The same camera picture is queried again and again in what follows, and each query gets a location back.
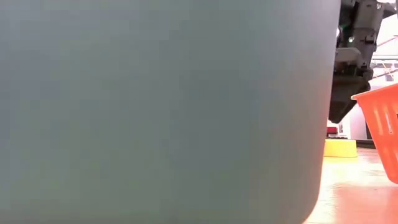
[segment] orange plastic basket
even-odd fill
[[[398,184],[398,83],[352,99],[362,108],[388,178]]]

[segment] yellow object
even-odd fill
[[[357,157],[356,141],[347,139],[326,139],[325,157]]]

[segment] tiled floor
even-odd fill
[[[376,150],[355,159],[325,158],[318,203],[306,224],[398,223],[398,185],[390,182]]]

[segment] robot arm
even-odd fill
[[[351,96],[368,91],[373,77],[370,68],[376,40],[384,18],[396,10],[376,0],[342,0],[336,42],[335,70],[329,120],[339,123],[353,108]]]

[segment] gray plastic container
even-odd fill
[[[1,223],[300,223],[339,1],[3,0]]]

